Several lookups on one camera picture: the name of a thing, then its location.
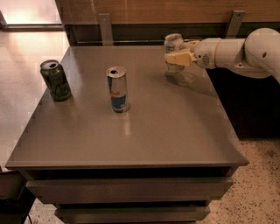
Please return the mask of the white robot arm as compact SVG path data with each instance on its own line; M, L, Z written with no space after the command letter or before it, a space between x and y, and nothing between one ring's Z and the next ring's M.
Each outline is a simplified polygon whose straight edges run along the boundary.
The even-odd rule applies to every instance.
M167 63L205 69L226 68L242 76L280 83L280 33L270 28L252 31L246 38L205 38L185 42L180 50L167 52Z

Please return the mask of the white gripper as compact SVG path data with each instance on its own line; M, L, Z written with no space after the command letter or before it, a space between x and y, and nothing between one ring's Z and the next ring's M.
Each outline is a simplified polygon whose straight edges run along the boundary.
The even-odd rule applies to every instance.
M166 53L164 59L173 65L189 67L196 62L199 67L214 69L216 49L220 42L220 38L186 41L182 46L183 50Z

